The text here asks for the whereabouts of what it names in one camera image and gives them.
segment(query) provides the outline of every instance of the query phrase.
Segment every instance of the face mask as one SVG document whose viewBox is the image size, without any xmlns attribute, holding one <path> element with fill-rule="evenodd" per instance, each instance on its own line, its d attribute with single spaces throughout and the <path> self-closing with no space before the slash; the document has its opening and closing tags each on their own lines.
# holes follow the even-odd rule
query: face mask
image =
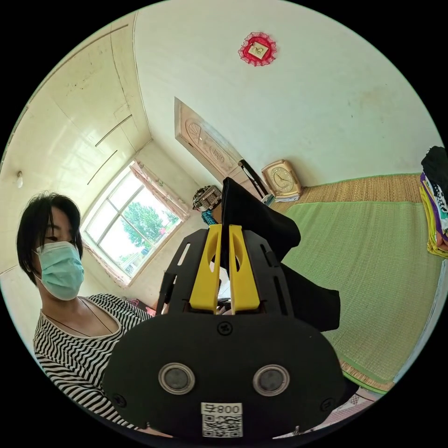
<svg viewBox="0 0 448 448">
<path fill-rule="evenodd" d="M 84 281 L 78 250 L 66 241 L 48 243 L 36 251 L 41 263 L 45 289 L 60 300 L 72 300 Z"/>
</svg>

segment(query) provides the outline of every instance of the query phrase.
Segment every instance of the clock face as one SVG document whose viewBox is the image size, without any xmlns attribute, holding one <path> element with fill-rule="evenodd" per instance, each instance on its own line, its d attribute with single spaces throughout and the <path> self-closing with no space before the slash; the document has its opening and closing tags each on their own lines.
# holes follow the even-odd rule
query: clock face
<svg viewBox="0 0 448 448">
<path fill-rule="evenodd" d="M 287 194 L 294 188 L 292 176 L 283 167 L 274 167 L 269 172 L 273 187 L 276 192 Z"/>
</svg>

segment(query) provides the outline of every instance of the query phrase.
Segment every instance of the black and white striped shirt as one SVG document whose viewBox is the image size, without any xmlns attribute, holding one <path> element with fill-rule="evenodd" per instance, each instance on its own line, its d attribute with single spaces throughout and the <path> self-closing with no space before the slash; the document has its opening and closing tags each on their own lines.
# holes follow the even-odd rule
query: black and white striped shirt
<svg viewBox="0 0 448 448">
<path fill-rule="evenodd" d="M 120 338 L 149 314 L 110 294 L 86 299 L 109 313 L 118 330 L 106 336 L 72 336 L 58 328 L 41 312 L 34 336 L 37 361 L 50 380 L 69 398 L 119 425 L 137 429 L 123 420 L 101 387 L 104 369 Z"/>
</svg>

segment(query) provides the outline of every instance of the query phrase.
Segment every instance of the short black hair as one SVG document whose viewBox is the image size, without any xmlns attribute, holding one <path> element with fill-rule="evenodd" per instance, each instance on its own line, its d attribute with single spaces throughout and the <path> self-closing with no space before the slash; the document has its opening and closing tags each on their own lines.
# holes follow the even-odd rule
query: short black hair
<svg viewBox="0 0 448 448">
<path fill-rule="evenodd" d="M 57 193 L 45 192 L 33 197 L 20 219 L 17 231 L 17 256 L 19 266 L 35 285 L 34 274 L 38 274 L 33 266 L 35 244 L 36 241 L 39 246 L 43 246 L 45 243 L 48 225 L 49 223 L 53 225 L 52 207 L 56 207 L 67 215 L 79 256 L 83 256 L 83 242 L 79 230 L 81 214 L 76 204 L 69 197 Z"/>
</svg>

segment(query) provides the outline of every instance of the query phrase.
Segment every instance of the woman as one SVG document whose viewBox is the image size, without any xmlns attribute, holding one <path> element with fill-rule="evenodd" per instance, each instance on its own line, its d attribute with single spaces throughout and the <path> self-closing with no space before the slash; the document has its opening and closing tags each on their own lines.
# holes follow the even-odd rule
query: woman
<svg viewBox="0 0 448 448">
<path fill-rule="evenodd" d="M 50 380 L 81 406 L 127 428 L 171 437 L 122 419 L 101 388 L 113 347 L 149 315 L 110 294 L 78 295 L 84 280 L 80 221 L 77 206 L 55 193 L 33 198 L 22 214 L 19 265 L 42 299 L 35 356 Z"/>
</svg>

